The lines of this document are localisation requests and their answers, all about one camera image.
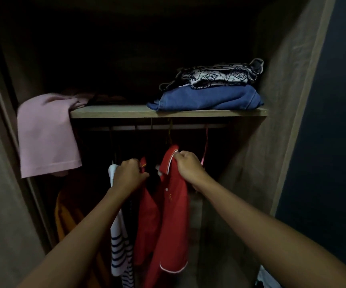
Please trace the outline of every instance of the red polo shirt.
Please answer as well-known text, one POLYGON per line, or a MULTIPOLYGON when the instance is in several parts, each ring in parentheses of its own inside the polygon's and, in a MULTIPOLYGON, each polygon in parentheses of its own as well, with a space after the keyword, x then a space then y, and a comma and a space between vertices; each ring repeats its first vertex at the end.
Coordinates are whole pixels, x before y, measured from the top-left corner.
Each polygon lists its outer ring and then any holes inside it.
POLYGON ((154 251, 145 288, 154 287, 162 271, 179 273, 188 263, 189 199, 186 182, 173 157, 177 151, 178 146, 172 146, 162 160, 161 183, 155 198, 146 188, 142 190, 134 263, 141 264, 154 251), (158 203, 162 195, 163 203, 158 203))

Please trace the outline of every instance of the wooden shelf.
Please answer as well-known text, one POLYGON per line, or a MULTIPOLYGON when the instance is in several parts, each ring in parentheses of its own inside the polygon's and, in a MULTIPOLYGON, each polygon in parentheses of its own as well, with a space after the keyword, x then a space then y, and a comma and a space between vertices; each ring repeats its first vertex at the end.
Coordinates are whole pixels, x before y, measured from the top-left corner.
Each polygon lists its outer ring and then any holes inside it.
POLYGON ((148 117, 232 117, 267 116, 264 108, 248 111, 196 110, 178 112, 156 112, 146 105, 92 105, 70 112, 71 118, 148 118, 148 117))

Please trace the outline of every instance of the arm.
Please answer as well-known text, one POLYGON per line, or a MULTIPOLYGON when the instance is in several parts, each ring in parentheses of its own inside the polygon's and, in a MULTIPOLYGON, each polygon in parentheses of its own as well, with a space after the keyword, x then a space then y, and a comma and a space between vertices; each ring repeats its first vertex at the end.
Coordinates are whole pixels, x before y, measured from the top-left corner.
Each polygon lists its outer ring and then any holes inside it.
POLYGON ((122 162, 113 187, 101 202, 60 242, 18 288, 77 287, 97 254, 101 240, 125 199, 149 176, 135 159, 122 162))
POLYGON ((202 192, 270 273, 288 288, 346 287, 346 266, 286 224, 244 202, 202 168, 190 152, 175 154, 182 177, 202 192))

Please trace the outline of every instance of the wardrobe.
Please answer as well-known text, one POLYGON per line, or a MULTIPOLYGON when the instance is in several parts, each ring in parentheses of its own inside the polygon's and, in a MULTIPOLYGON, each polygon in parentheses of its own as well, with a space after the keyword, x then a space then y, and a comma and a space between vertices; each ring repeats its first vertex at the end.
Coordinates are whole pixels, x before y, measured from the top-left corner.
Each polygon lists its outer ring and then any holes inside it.
MULTIPOLYGON (((81 155, 105 180, 113 158, 172 140, 204 153, 223 186, 275 215, 335 0, 0 0, 0 286, 14 287, 58 240, 60 179, 20 178, 17 109, 66 88, 127 103, 70 113, 81 155), (156 113, 145 104, 177 69, 264 60, 254 111, 156 113)), ((177 287, 251 287, 260 266, 190 191, 189 264, 177 287)))

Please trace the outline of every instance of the pink towel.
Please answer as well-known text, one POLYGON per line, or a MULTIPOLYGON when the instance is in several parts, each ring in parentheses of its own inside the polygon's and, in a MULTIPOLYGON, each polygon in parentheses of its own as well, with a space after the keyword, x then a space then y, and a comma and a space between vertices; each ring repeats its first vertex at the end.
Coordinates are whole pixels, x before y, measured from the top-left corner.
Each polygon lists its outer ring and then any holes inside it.
POLYGON ((69 111, 84 107, 94 94, 40 95, 18 109, 21 176, 27 178, 80 167, 81 158, 69 111))

